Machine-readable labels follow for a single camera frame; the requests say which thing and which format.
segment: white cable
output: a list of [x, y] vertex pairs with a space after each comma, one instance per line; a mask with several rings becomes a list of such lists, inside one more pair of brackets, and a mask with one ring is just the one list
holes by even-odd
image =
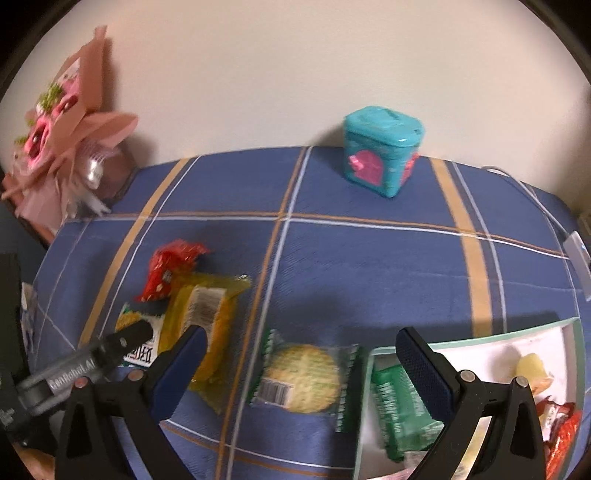
[[552, 215], [548, 209], [542, 204], [541, 201], [539, 201], [537, 199], [537, 197], [530, 192], [530, 190], [528, 189], [528, 187], [526, 187], [525, 185], [523, 185], [523, 183], [521, 183], [519, 180], [517, 180], [513, 175], [511, 175], [509, 172], [507, 172], [506, 170], [503, 170], [500, 167], [495, 167], [495, 166], [486, 166], [486, 167], [482, 167], [483, 170], [488, 170], [488, 171], [499, 171], [502, 174], [508, 176], [510, 179], [512, 179], [513, 181], [515, 181], [522, 189], [524, 192], [526, 192], [526, 194], [530, 197], [530, 199], [538, 206], [538, 208], [540, 210], [542, 210], [542, 212], [544, 212], [544, 214], [546, 215], [546, 217], [548, 217], [549, 220], [552, 221], [552, 223], [554, 223], [554, 225], [556, 226], [556, 228], [558, 230], [560, 230], [563, 234], [564, 234], [564, 238], [568, 238], [570, 236], [570, 234], [566, 231], [566, 228], [564, 228], [562, 226], [562, 224], [554, 217], [554, 215]]

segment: barcode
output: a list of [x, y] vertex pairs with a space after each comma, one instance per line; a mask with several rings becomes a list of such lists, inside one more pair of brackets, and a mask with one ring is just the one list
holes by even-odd
[[289, 403], [292, 388], [293, 385], [290, 385], [289, 383], [262, 378], [257, 396], [260, 400], [267, 403], [286, 407]]
[[199, 325], [209, 337], [212, 332], [213, 321], [216, 318], [224, 295], [225, 288], [195, 287], [189, 295], [187, 312], [183, 322], [183, 332], [190, 325]]

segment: teal plastic container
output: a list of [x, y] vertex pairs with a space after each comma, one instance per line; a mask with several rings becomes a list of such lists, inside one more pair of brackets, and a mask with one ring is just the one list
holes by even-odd
[[345, 177], [385, 197], [409, 178], [425, 129], [416, 118], [379, 106], [345, 117]]

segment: container lid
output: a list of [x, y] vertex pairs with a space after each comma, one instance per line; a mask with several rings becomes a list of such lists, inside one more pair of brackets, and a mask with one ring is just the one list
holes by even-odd
[[367, 106], [347, 115], [345, 131], [392, 147], [416, 147], [425, 134], [416, 118], [380, 106]]

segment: screw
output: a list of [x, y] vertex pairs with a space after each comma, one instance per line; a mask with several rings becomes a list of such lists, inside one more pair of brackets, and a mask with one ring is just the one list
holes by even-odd
[[460, 378], [464, 381], [464, 382], [474, 382], [474, 380], [476, 380], [476, 375], [474, 374], [474, 372], [470, 372], [469, 370], [462, 370], [460, 372]]
[[517, 385], [519, 385], [520, 387], [527, 387], [530, 383], [527, 381], [527, 378], [522, 377], [521, 375], [515, 378], [515, 381], [517, 382]]
[[131, 372], [129, 372], [129, 375], [127, 375], [127, 378], [129, 378], [132, 382], [137, 382], [138, 380], [142, 380], [143, 377], [144, 377], [144, 372], [142, 372], [139, 369], [132, 370]]
[[86, 377], [76, 378], [76, 381], [74, 382], [74, 386], [76, 388], [84, 388], [87, 385], [88, 385], [88, 379]]

